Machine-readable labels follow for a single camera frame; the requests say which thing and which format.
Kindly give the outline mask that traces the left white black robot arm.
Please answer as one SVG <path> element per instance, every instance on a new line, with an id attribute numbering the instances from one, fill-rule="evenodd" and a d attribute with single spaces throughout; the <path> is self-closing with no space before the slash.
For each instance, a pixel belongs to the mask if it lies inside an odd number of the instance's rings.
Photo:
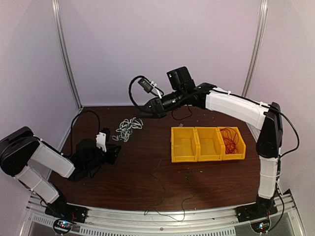
<path id="1" fill-rule="evenodd" d="M 24 126 L 0 141 L 0 168 L 35 192 L 59 218 L 67 218 L 71 208 L 66 197 L 32 165 L 40 164 L 72 182 L 93 177 L 103 164 L 113 165 L 121 150 L 108 143 L 108 135 L 103 129 L 95 139 L 83 139 L 67 157 Z"/>

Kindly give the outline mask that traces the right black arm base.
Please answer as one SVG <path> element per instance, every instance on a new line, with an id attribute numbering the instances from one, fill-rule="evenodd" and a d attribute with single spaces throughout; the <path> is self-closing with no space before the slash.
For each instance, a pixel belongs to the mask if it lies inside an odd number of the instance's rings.
<path id="1" fill-rule="evenodd" d="M 278 209 L 273 199 L 263 200 L 258 199 L 255 203 L 238 206 L 235 209 L 238 222 L 253 221 L 260 218 L 265 218 L 268 215 L 275 214 Z"/>

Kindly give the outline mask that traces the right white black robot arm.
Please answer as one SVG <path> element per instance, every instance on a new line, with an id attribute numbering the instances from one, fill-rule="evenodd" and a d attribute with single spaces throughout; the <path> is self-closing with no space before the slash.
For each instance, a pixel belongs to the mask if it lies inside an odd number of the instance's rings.
<path id="1" fill-rule="evenodd" d="M 264 216 L 271 209 L 280 173 L 283 136 L 280 106 L 275 102 L 270 105 L 255 102 L 209 83 L 196 86 L 185 66 L 167 72 L 167 77 L 173 92 L 158 95 L 144 106 L 137 105 L 141 118 L 162 118 L 167 112 L 191 105 L 231 116 L 260 131 L 256 142 L 256 152 L 260 159 L 260 182 L 252 212 L 257 217 Z"/>

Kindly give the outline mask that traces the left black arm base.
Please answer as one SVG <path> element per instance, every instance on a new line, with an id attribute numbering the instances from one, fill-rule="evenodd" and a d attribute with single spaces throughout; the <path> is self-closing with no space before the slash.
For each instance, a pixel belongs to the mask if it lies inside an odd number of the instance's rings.
<path id="1" fill-rule="evenodd" d="M 75 223 L 85 223 L 87 213 L 88 209 L 86 207 L 74 205 L 67 205 L 65 213 L 57 213 L 56 210 L 52 210 L 49 206 L 45 209 L 45 214 L 47 215 Z"/>

